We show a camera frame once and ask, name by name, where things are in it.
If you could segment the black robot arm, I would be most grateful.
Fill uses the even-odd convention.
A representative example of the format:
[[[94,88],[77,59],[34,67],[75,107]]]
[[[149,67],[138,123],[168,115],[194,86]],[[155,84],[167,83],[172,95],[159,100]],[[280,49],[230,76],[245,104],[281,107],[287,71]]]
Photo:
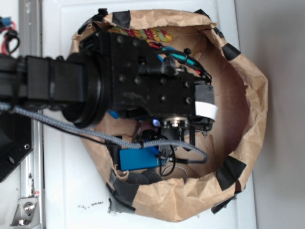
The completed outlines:
[[[104,30],[67,59],[0,57],[0,110],[43,109],[78,128],[110,115],[191,133],[210,131],[218,112],[212,78],[188,49]]]

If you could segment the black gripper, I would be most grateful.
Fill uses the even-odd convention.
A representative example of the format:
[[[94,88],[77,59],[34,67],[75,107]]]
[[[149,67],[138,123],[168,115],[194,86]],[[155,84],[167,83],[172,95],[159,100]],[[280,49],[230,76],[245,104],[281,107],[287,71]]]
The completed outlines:
[[[212,129],[218,110],[212,78],[189,49],[101,30],[80,42],[80,53],[98,69],[107,111],[192,135]]]

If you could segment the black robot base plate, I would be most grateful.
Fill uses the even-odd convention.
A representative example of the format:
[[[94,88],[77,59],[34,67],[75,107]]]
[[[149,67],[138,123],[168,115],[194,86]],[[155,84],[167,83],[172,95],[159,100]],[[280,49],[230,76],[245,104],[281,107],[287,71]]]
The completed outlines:
[[[32,121],[11,113],[0,115],[0,181],[17,168],[32,150]]]

